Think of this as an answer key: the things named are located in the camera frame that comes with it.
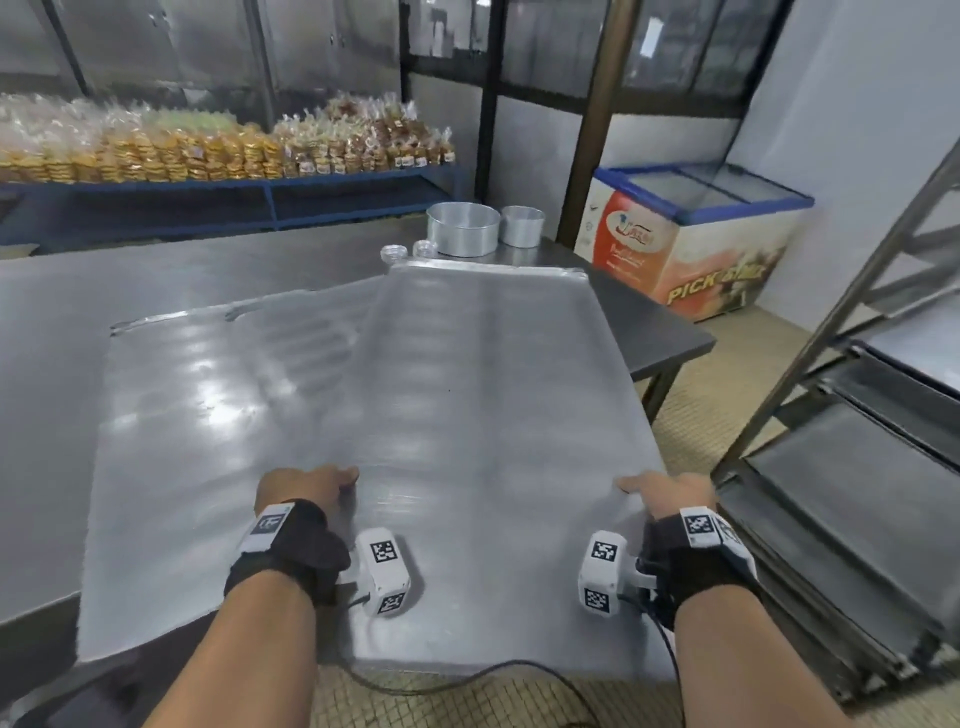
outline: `hand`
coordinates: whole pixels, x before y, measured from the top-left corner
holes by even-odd
[[[647,471],[640,475],[618,477],[613,483],[624,493],[640,493],[654,521],[675,516],[681,508],[695,505],[716,510],[717,496],[713,483],[705,475],[684,473],[670,477]]]
[[[340,492],[354,485],[359,475],[356,466],[340,470],[327,464],[306,473],[296,468],[277,468],[260,478],[253,511],[259,515],[268,505],[303,498],[315,502],[329,517],[337,510]]]

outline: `white wall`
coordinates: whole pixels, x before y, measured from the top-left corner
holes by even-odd
[[[543,210],[543,234],[554,238],[580,122],[579,114],[500,96],[493,128],[490,205]]]
[[[817,205],[760,297],[815,328],[960,133],[960,3],[796,0],[729,160]]]
[[[431,127],[453,130],[457,162],[467,174],[467,192],[473,196],[473,178],[477,166],[477,140],[480,135],[482,89],[431,76],[410,74],[410,93],[417,102],[420,119]]]
[[[633,116],[616,113],[607,132],[601,167],[630,167],[723,158],[737,119]]]

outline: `round aluminum pan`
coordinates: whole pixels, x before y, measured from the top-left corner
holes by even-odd
[[[427,239],[437,252],[478,257],[496,250],[500,213],[476,203],[437,203],[426,211]]]
[[[546,215],[535,207],[511,205],[500,210],[500,240],[514,248],[536,248],[543,235]]]

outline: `ice cream freezer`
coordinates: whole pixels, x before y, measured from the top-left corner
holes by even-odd
[[[574,252],[702,321],[756,299],[813,202],[726,163],[600,168]]]

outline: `blue metal shelf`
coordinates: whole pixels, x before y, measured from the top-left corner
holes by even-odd
[[[47,252],[147,237],[283,230],[424,211],[463,200],[457,165],[292,180],[0,184],[18,200],[0,245]]]

